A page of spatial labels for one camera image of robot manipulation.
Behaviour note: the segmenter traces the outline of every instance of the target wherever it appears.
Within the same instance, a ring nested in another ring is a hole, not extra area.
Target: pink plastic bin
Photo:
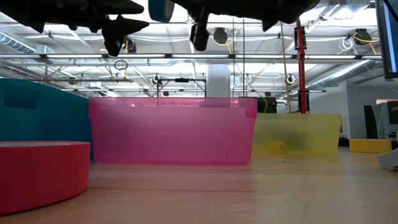
[[[97,162],[248,164],[257,101],[250,98],[92,98]]]

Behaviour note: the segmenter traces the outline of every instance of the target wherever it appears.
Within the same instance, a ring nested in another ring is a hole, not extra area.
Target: yellow box
[[[258,114],[253,154],[337,153],[340,127],[340,114]]]
[[[350,139],[351,152],[385,153],[392,150],[390,139]]]

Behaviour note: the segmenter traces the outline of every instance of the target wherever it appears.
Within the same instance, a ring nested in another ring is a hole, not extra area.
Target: red pole
[[[297,27],[297,40],[298,40],[298,81],[300,82],[300,97],[301,97],[301,110],[300,113],[307,113],[307,97],[305,92],[305,51],[304,51],[304,39],[303,29],[301,26],[300,19],[296,20]]]

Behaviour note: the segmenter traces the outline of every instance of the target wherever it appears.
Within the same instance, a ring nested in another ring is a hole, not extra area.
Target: wooden table surface
[[[95,164],[86,192],[0,223],[397,223],[398,172],[376,157],[341,149],[250,166]]]

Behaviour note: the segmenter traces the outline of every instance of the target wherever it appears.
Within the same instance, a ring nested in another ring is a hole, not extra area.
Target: green object
[[[50,86],[0,78],[0,141],[91,143],[88,99]]]

